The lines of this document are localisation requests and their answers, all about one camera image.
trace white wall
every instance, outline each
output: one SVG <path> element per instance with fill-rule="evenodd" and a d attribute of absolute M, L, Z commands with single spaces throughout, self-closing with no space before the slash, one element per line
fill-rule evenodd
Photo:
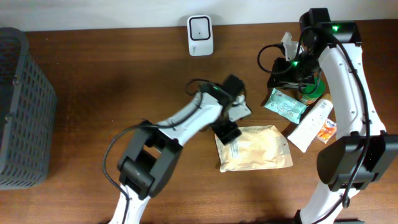
<path fill-rule="evenodd" d="M 0 26 L 21 30 L 185 26 L 208 14 L 214 25 L 297 22 L 311 7 L 332 20 L 397 19 L 397 0 L 0 0 Z"/>

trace snack package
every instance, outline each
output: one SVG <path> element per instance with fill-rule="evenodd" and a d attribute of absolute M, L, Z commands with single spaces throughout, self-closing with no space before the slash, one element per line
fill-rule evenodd
<path fill-rule="evenodd" d="M 264 107 L 296 124 L 300 122 L 300 116 L 307 108 L 303 103 L 287 96 L 275 88 Z"/>
<path fill-rule="evenodd" d="M 327 143 L 333 135 L 337 132 L 337 124 L 333 122 L 331 119 L 326 119 L 323 124 L 321 130 L 317 134 L 317 139 L 321 140 L 323 143 Z"/>
<path fill-rule="evenodd" d="M 216 136 L 221 172 L 276 169 L 293 165 L 287 140 L 275 126 L 239 129 L 242 135 L 225 146 Z"/>

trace wire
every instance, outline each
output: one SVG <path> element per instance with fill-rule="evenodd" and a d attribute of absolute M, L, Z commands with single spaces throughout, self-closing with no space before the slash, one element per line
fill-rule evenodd
<path fill-rule="evenodd" d="M 194 82 L 204 82 L 204 83 L 209 83 L 209 80 L 205 80 L 202 78 L 192 78 L 189 82 L 187 82 L 187 84 L 185 84 L 185 92 L 188 94 L 188 96 L 193 96 L 197 93 L 197 91 L 195 91 L 194 93 L 191 93 L 188 91 L 188 87 L 194 83 Z"/>
<path fill-rule="evenodd" d="M 185 122 L 187 119 L 189 119 L 194 113 L 197 112 L 197 110 L 200 108 L 200 105 L 203 101 L 203 92 L 200 92 L 200 99 L 199 99 L 199 103 L 197 104 L 197 106 L 195 107 L 194 110 L 192 110 L 189 114 L 187 114 L 184 118 L 182 118 L 180 121 L 177 121 L 176 123 L 172 123 L 170 125 L 159 125 L 159 124 L 136 124 L 133 126 L 130 126 L 128 128 L 126 128 L 125 130 L 121 131 L 119 134 L 115 135 L 110 144 L 108 145 L 108 147 L 105 150 L 105 155 L 104 155 L 104 159 L 103 159 L 103 172 L 105 174 L 105 177 L 117 188 L 119 189 L 119 191 L 125 196 L 126 198 L 126 207 L 124 209 L 124 215 L 123 215 L 123 220 L 122 220 L 122 224 L 124 224 L 124 222 L 126 221 L 126 217 L 127 217 L 127 211 L 129 210 L 129 202 L 130 202 L 130 197 L 127 194 L 127 192 L 125 190 L 123 190 L 113 179 L 112 177 L 108 174 L 108 172 L 106 171 L 106 158 L 108 157 L 108 154 L 111 150 L 111 148 L 113 147 L 114 143 L 121 138 L 123 135 L 125 135 L 126 133 L 133 131 L 137 128 L 162 128 L 162 129 L 166 129 L 166 128 L 174 128 L 180 124 L 182 124 L 183 122 Z"/>
<path fill-rule="evenodd" d="M 300 83 L 298 84 L 298 91 L 301 93 L 301 94 L 312 94 L 312 93 L 314 93 L 317 89 L 318 89 L 318 87 L 319 87 L 319 83 L 321 82 L 321 76 L 322 76 L 322 69 L 319 69 L 319 71 L 318 71 L 318 79 L 317 79 L 317 85 L 315 86 L 315 88 L 313 89 L 313 90 L 311 90 L 310 92 L 308 92 L 308 93 L 304 93 L 303 92 L 303 90 L 302 90 L 302 85 L 303 85 L 303 82 L 304 82 L 304 80 L 306 80 L 306 78 L 303 78 L 303 79 L 301 79 L 300 80 Z"/>
<path fill-rule="evenodd" d="M 343 208 L 348 208 L 348 206 L 349 206 L 348 192 L 349 192 L 350 188 L 352 187 L 354 179 L 355 179 L 356 175 L 358 174 L 359 168 L 362 166 L 363 161 L 365 160 L 365 157 L 366 157 L 366 153 L 369 150 L 371 127 L 370 127 L 370 119 L 369 119 L 368 101 L 366 99 L 365 89 L 364 89 L 364 87 L 362 85 L 361 79 L 359 78 L 358 73 L 357 73 L 356 69 L 354 68 L 354 65 L 353 65 L 351 59 L 349 58 L 349 55 L 348 55 L 346 49 L 343 47 L 343 44 L 341 44 L 341 42 L 338 41 L 338 45 L 340 46 L 341 50 L 343 51 L 344 56 L 347 59 L 348 65 L 349 65 L 349 67 L 350 67 L 350 69 L 351 69 L 351 71 L 352 71 L 352 73 L 354 75 L 356 83 L 359 86 L 359 90 L 360 90 L 361 95 L 362 95 L 363 107 L 364 107 L 364 110 L 365 110 L 364 114 L 365 114 L 365 126 L 366 126 L 365 144 L 363 146 L 362 153 L 361 153 L 361 155 L 360 155 L 360 157 L 359 157 L 359 159 L 357 161 L 357 164 L 356 164 L 356 167 L 354 169 L 353 174 L 349 178 L 348 185 L 347 185 L 346 190 L 345 190 L 345 192 L 343 194 Z"/>
<path fill-rule="evenodd" d="M 266 73 L 270 73 L 271 75 L 282 75 L 282 74 L 285 74 L 286 72 L 288 72 L 288 71 L 293 67 L 293 64 L 291 64 L 289 68 L 286 68 L 285 70 L 280 71 L 280 72 L 272 72 L 272 71 L 270 71 L 270 70 L 264 68 L 264 67 L 261 65 L 261 62 L 260 62 L 261 53 L 262 53 L 265 49 L 270 48 L 270 47 L 277 47 L 277 48 L 280 49 L 281 47 L 283 47 L 283 45 L 282 45 L 282 44 L 271 44 L 271 45 L 267 45 L 267 46 L 263 47 L 263 48 L 260 50 L 259 55 L 257 56 L 257 64 L 259 65 L 259 67 L 261 68 L 261 70 L 265 71 Z"/>
<path fill-rule="evenodd" d="M 327 218 L 329 218 L 329 216 L 330 216 L 333 212 L 335 212 L 335 210 L 340 206 L 341 201 L 342 201 L 342 198 L 341 198 L 341 196 L 340 196 L 339 200 L 335 203 L 335 205 L 331 208 L 331 210 L 330 210 L 326 215 L 324 215 L 322 218 L 318 219 L 316 222 L 314 222 L 314 223 L 312 223 L 312 224 L 318 224 L 318 223 L 320 223 L 320 222 L 325 221 Z"/>

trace can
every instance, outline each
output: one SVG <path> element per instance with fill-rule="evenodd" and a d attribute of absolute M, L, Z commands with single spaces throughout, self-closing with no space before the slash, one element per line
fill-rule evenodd
<path fill-rule="evenodd" d="M 304 93 L 310 93 L 316 85 L 307 85 L 305 88 L 303 88 Z M 325 84 L 322 80 L 319 82 L 319 86 L 317 90 L 315 90 L 311 94 L 301 94 L 301 92 L 297 91 L 297 99 L 302 102 L 305 105 L 310 105 L 313 102 L 315 102 L 325 91 Z"/>

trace gray plastic basket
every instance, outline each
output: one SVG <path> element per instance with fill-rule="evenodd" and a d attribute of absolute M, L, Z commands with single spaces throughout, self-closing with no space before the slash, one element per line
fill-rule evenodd
<path fill-rule="evenodd" d="M 1 28 L 0 189 L 24 189 L 45 180 L 56 104 L 26 36 Z"/>

